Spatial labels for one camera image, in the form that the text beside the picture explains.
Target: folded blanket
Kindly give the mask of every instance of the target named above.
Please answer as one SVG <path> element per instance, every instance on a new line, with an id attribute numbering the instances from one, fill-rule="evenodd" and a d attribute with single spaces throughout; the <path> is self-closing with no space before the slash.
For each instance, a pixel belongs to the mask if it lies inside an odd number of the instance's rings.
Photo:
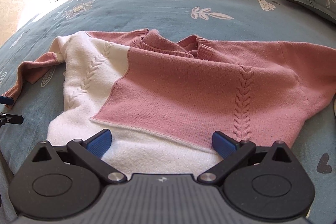
<path id="1" fill-rule="evenodd" d="M 53 145 L 108 128 L 114 143 L 103 160 L 126 175 L 198 175 L 220 161 L 211 149 L 215 130 L 291 146 L 305 120 L 331 102 L 335 60 L 336 50 L 303 42 L 192 35 L 173 43 L 156 30 L 81 31 L 57 37 L 18 77 L 35 81 L 41 63 L 67 63 L 64 112 L 48 128 Z M 17 98 L 21 85 L 4 95 Z"/>

